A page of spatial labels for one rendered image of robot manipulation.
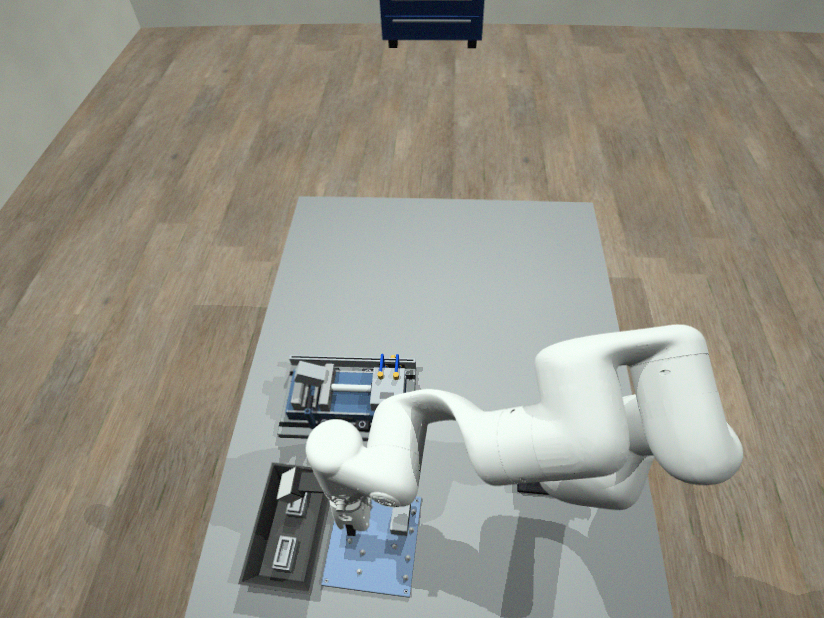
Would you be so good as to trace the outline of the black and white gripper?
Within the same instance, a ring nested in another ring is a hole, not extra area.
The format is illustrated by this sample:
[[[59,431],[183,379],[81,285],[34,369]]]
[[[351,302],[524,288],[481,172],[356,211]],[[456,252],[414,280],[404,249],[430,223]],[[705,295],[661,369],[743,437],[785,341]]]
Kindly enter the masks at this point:
[[[366,531],[368,529],[372,501],[371,498],[363,496],[351,505],[347,504],[346,511],[344,513],[337,512],[334,502],[330,499],[329,501],[332,515],[337,527],[342,530],[344,528],[343,524],[347,524],[347,536],[355,536],[356,530]]]

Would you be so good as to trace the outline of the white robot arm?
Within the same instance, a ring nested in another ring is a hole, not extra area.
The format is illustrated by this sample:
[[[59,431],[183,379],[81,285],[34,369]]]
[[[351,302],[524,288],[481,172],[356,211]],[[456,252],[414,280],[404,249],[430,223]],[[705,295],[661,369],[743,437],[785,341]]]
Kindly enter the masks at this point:
[[[622,397],[622,365],[636,395]],[[391,396],[375,410],[367,448],[351,423],[323,422],[306,443],[314,473],[295,467],[282,474],[277,500],[290,504],[308,492],[324,493],[337,512],[363,496],[408,506],[418,491],[427,426],[445,420],[457,421],[485,483],[540,482],[552,497],[580,506],[630,508],[655,458],[694,485],[723,483],[742,464],[705,338],[691,326],[562,341],[538,353],[535,371],[539,404],[485,412],[442,390]]]

